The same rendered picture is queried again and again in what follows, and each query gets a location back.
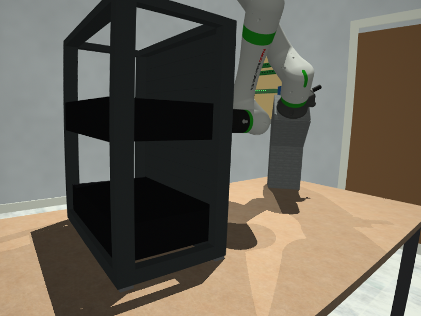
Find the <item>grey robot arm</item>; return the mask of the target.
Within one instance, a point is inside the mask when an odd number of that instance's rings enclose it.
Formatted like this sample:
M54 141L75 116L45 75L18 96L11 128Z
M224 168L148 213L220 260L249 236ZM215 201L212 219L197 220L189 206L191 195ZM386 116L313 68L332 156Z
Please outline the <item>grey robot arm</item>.
M289 119L303 117L314 107L311 88L314 69L292 47L279 24L284 0L238 0L245 13L240 59L234 83L233 112L237 126L232 133L261 135L270 126L269 115L255 101L257 81L267 56L268 62L282 82L278 112ZM247 109L247 110L245 110Z

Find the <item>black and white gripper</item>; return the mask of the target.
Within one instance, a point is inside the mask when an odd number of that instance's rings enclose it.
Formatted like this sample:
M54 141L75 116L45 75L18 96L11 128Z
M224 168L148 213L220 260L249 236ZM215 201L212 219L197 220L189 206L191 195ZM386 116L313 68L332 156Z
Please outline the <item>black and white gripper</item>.
M236 114L233 112L233 124L232 124L232 130L234 130L237 126L237 116Z

